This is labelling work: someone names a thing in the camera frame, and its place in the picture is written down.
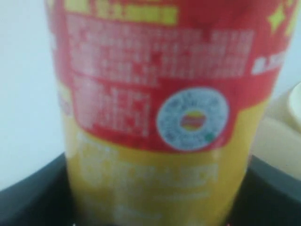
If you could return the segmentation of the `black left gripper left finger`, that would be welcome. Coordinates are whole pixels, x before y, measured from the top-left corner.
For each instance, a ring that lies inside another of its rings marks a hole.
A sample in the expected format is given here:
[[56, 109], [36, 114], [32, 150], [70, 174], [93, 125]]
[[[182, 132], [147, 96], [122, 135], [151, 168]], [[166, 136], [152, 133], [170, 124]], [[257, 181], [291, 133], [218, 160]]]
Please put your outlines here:
[[73, 201], [64, 154], [0, 192], [0, 224], [74, 225]]

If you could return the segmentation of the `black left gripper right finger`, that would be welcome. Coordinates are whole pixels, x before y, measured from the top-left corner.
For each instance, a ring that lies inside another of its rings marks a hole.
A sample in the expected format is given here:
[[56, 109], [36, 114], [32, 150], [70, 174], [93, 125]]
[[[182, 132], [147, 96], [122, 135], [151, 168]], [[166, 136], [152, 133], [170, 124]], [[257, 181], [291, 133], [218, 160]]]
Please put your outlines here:
[[299, 226], [300, 180], [253, 157], [228, 222], [230, 226]]

